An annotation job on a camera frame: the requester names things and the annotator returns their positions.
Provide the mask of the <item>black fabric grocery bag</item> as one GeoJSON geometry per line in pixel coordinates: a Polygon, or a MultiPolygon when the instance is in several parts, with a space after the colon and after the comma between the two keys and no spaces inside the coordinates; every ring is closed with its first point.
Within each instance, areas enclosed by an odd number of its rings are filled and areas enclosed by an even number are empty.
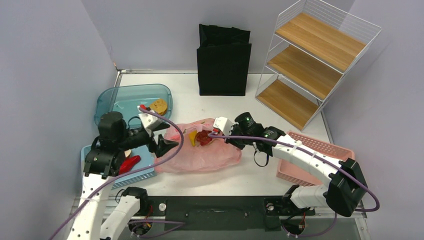
{"type": "Polygon", "coordinates": [[[199,25],[199,95],[245,96],[252,44],[249,30],[199,25]]]}

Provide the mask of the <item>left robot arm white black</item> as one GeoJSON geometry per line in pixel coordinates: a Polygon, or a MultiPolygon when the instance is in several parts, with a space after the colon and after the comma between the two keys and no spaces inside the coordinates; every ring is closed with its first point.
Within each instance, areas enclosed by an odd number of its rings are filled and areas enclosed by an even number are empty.
{"type": "Polygon", "coordinates": [[[122,200],[104,219],[109,194],[116,180],[130,175],[120,174],[126,159],[125,151],[147,146],[150,153],[162,157],[173,148],[179,152],[182,144],[166,140],[155,131],[178,126],[149,108],[138,115],[139,128],[128,128],[120,112],[111,111],[101,116],[97,125],[99,135],[92,142],[85,157],[82,192],[78,208],[69,217],[74,220],[68,235],[69,240],[115,240],[130,224],[131,218],[149,210],[147,191],[144,188],[128,187],[122,200]]]}

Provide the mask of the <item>red chili pepper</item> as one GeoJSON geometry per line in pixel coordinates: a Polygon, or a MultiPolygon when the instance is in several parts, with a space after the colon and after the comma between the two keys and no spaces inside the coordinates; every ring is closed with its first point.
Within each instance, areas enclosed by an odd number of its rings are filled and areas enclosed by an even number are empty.
{"type": "Polygon", "coordinates": [[[130,172],[132,168],[140,161],[141,157],[139,155],[127,157],[119,168],[119,175],[123,175],[125,173],[130,172]]]}

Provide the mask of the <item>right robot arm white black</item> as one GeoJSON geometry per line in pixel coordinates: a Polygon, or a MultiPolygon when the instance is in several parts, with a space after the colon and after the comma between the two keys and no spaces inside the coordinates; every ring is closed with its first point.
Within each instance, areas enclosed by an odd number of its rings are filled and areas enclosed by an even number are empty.
{"type": "Polygon", "coordinates": [[[287,191],[282,206],[290,215],[301,209],[329,207],[350,217],[366,194],[367,183],[357,161],[339,160],[314,151],[274,126],[263,127],[249,112],[240,114],[235,122],[217,117],[213,127],[226,136],[228,144],[241,150],[253,146],[258,152],[286,160],[319,179],[319,185],[294,185],[287,191]]]}

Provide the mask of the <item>pink plastic grocery bag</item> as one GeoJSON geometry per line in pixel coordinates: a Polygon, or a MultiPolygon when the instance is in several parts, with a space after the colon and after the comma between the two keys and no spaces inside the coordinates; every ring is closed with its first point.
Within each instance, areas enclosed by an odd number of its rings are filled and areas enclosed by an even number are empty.
{"type": "Polygon", "coordinates": [[[213,138],[213,141],[206,146],[191,145],[188,134],[192,131],[212,131],[213,123],[213,118],[179,123],[177,126],[183,133],[182,148],[172,159],[156,166],[155,171],[158,173],[210,172],[237,165],[241,161],[242,151],[225,143],[224,139],[213,138]]]}

